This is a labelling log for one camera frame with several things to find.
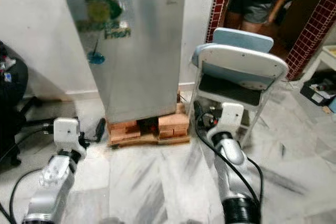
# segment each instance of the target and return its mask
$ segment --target shorts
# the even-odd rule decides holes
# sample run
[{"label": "shorts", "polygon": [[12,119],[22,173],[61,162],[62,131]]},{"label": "shorts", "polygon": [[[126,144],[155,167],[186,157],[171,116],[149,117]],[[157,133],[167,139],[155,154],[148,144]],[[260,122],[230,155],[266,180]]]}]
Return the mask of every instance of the shorts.
[{"label": "shorts", "polygon": [[263,24],[267,21],[272,3],[258,3],[253,0],[230,0],[228,11],[242,14],[244,20]]}]

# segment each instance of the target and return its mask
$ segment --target electrical cord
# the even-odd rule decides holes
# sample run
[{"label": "electrical cord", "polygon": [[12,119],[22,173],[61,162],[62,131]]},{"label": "electrical cord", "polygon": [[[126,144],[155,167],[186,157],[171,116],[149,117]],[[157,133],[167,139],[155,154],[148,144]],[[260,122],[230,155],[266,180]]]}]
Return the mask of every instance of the electrical cord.
[{"label": "electrical cord", "polygon": [[[25,135],[24,137],[22,137],[21,140],[19,140],[17,142],[17,144],[13,145],[1,158],[0,158],[0,164],[1,162],[4,160],[4,158],[14,149],[16,148],[17,146],[19,146],[21,143],[23,143],[24,141],[26,141],[30,136],[34,135],[35,133],[37,132],[41,132],[41,131],[44,131],[46,130],[45,127],[41,128],[41,129],[38,129],[38,130],[35,130],[35,131],[32,131],[32,132],[29,132],[27,135]],[[6,217],[6,219],[8,220],[8,222],[10,224],[16,224],[16,221],[11,217],[10,214],[8,214],[5,210],[5,208],[3,207],[3,205],[0,203],[0,211],[1,213]]]},{"label": "electrical cord", "polygon": [[16,224],[15,220],[13,220],[10,215],[6,212],[5,208],[3,207],[3,205],[0,203],[0,211],[2,212],[2,214],[6,217],[6,219],[8,220],[8,222],[10,224]]},{"label": "electrical cord", "polygon": [[21,182],[22,179],[24,179],[25,177],[27,177],[29,174],[35,173],[42,170],[42,168],[39,169],[34,169],[31,170],[30,172],[25,173],[24,175],[22,175],[15,183],[15,186],[12,190],[12,194],[10,195],[10,201],[9,201],[9,215],[10,217],[15,221],[15,216],[14,216],[14,211],[13,211],[13,203],[14,203],[14,197],[15,197],[15,191],[17,189],[17,186],[19,185],[19,183]]},{"label": "electrical cord", "polygon": [[262,174],[262,170],[260,169],[259,165],[257,165],[256,162],[254,162],[252,159],[249,157],[247,158],[258,170],[259,177],[260,177],[260,194],[259,194],[259,203],[260,207],[262,206],[263,203],[263,197],[264,197],[264,175]]},{"label": "electrical cord", "polygon": [[205,115],[206,113],[207,112],[203,112],[196,119],[195,129],[196,129],[197,136],[201,139],[201,141],[206,146],[208,146],[217,156],[219,156],[237,174],[237,176],[243,181],[243,183],[245,184],[245,186],[247,187],[247,189],[249,190],[249,192],[252,194],[252,197],[253,197],[253,200],[254,200],[256,206],[260,210],[260,202],[259,202],[259,200],[257,198],[256,193],[254,192],[253,188],[251,187],[251,185],[247,182],[247,180],[243,177],[243,175],[235,168],[235,166],[233,164],[231,164],[231,162],[229,162],[229,160],[227,160],[218,150],[216,150],[216,148],[214,148],[213,146],[211,146],[211,144],[201,136],[201,134],[199,132],[199,129],[198,129],[198,122],[202,118],[202,116]]}]

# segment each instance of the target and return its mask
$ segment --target chair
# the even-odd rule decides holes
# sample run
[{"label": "chair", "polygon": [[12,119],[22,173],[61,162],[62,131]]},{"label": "chair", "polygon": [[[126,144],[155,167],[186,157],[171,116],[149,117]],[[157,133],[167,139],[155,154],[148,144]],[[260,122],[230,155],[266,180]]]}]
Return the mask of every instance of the chair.
[{"label": "chair", "polygon": [[[27,121],[25,114],[33,106],[40,106],[42,101],[32,97],[26,105],[18,111],[16,105],[23,98],[28,81],[28,69],[24,62],[16,58],[16,64],[7,72],[12,76],[11,82],[0,80],[0,157],[2,157],[11,147],[16,145],[15,135],[22,127],[42,125],[51,123],[54,119]],[[19,148],[15,147],[8,154],[12,165],[19,165],[21,161],[17,159]]]},{"label": "chair", "polygon": [[250,126],[241,125],[247,130],[241,141],[244,146],[273,85],[286,76],[288,66],[267,53],[273,45],[269,37],[218,28],[214,32],[214,41],[220,44],[200,45],[192,56],[193,64],[198,67],[192,104],[198,95],[221,103],[239,103],[245,110],[255,111]]}]

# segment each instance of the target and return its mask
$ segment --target red mosaic tile wall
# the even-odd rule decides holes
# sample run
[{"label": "red mosaic tile wall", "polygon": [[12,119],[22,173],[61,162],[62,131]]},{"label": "red mosaic tile wall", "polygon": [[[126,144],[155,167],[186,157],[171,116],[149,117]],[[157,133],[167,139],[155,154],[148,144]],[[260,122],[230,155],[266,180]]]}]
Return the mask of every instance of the red mosaic tile wall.
[{"label": "red mosaic tile wall", "polygon": [[206,42],[212,41],[212,36],[213,36],[214,30],[218,27],[218,23],[220,20],[220,14],[222,13],[224,3],[225,3],[225,0],[213,0],[210,20],[209,20],[207,34],[206,34]]},{"label": "red mosaic tile wall", "polygon": [[288,80],[301,75],[335,20],[336,0],[320,0],[286,59]]}]

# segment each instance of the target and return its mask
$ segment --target wooden plank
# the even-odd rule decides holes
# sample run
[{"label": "wooden plank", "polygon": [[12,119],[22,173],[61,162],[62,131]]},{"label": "wooden plank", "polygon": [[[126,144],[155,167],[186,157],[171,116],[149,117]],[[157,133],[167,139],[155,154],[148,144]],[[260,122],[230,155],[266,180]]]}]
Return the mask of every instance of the wooden plank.
[{"label": "wooden plank", "polygon": [[123,129],[114,129],[111,130],[110,133],[110,142],[113,142],[127,138],[140,137],[140,128],[136,125]]},{"label": "wooden plank", "polygon": [[160,131],[159,138],[174,137],[174,130]]},{"label": "wooden plank", "polygon": [[116,129],[123,129],[126,127],[136,126],[136,124],[137,124],[136,121],[122,122],[122,123],[109,123],[108,122],[108,129],[109,131],[116,130]]},{"label": "wooden plank", "polygon": [[158,140],[158,145],[183,144],[189,142],[190,142],[190,136],[180,136],[180,137],[160,139]]},{"label": "wooden plank", "polygon": [[187,136],[187,135],[188,135],[188,129],[175,129],[174,130],[174,137]]},{"label": "wooden plank", "polygon": [[189,117],[186,114],[172,114],[159,117],[159,130],[187,129]]},{"label": "wooden plank", "polygon": [[141,144],[157,144],[157,137],[153,134],[146,134],[140,137],[133,137],[129,139],[123,139],[119,141],[111,141],[110,146],[115,147],[123,147],[123,146],[131,146],[131,145],[141,145]]}]

